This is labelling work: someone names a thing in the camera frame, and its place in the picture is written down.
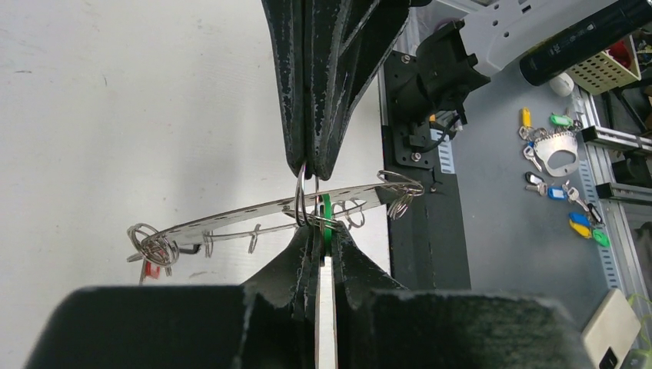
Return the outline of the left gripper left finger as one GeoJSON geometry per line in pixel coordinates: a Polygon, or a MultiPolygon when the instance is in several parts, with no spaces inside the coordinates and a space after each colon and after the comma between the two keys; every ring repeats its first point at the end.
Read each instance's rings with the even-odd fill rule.
{"type": "Polygon", "coordinates": [[[320,247],[313,227],[243,283],[243,368],[316,368],[320,247]]]}

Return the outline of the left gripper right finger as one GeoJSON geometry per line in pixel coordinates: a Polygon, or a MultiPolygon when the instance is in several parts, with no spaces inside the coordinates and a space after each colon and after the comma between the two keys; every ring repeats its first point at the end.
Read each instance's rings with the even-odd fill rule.
{"type": "Polygon", "coordinates": [[[378,362],[378,295],[406,287],[372,261],[342,224],[331,240],[334,324],[338,368],[368,368],[378,362]]]}

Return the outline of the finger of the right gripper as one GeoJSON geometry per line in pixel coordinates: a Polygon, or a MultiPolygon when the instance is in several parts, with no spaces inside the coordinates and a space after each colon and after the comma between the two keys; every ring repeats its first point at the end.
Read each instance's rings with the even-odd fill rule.
{"type": "Polygon", "coordinates": [[[308,1],[305,144],[308,172],[328,180],[352,112],[403,31],[411,1],[308,1]]]}
{"type": "Polygon", "coordinates": [[[271,37],[286,160],[294,175],[304,169],[309,178],[306,78],[311,2],[268,0],[262,5],[271,37]]]}

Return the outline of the green headed key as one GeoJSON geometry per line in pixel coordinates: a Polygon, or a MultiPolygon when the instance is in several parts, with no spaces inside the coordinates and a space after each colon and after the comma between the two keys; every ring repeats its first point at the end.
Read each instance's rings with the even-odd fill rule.
{"type": "Polygon", "coordinates": [[[321,206],[320,206],[320,215],[323,220],[321,221],[321,230],[324,241],[324,255],[326,257],[331,256],[332,247],[332,229],[331,229],[331,220],[332,220],[332,206],[331,199],[328,194],[323,194],[321,197],[321,206]]]}

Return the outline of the red tagged key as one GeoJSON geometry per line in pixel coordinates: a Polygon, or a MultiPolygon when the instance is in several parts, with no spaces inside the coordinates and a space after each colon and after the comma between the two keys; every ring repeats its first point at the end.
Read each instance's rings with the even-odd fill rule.
{"type": "Polygon", "coordinates": [[[160,278],[160,273],[161,268],[159,266],[152,264],[150,261],[143,260],[138,284],[143,285],[153,281],[158,281],[160,278]]]}

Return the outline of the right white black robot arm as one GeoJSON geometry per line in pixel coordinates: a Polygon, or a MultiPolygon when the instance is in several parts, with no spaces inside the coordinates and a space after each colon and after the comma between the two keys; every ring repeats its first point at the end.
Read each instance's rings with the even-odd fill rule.
{"type": "MultiPolygon", "coordinates": [[[[299,179],[328,180],[348,122],[418,1],[265,1],[286,160],[299,179]]],[[[499,1],[465,15],[464,50],[490,77],[614,1],[499,1]]]]}

